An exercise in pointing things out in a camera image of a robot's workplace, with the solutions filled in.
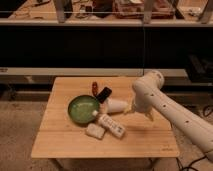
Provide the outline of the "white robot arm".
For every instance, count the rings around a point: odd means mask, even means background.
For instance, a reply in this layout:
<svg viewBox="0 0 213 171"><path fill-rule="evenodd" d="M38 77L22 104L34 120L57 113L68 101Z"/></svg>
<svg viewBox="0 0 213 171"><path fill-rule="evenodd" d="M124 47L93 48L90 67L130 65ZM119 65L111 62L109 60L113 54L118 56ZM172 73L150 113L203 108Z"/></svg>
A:
<svg viewBox="0 0 213 171"><path fill-rule="evenodd" d="M151 70L142 77L110 77L106 81L115 96L130 101L128 119L149 117L153 112L161 114L213 163L213 125L161 91L165 82L161 72Z"/></svg>

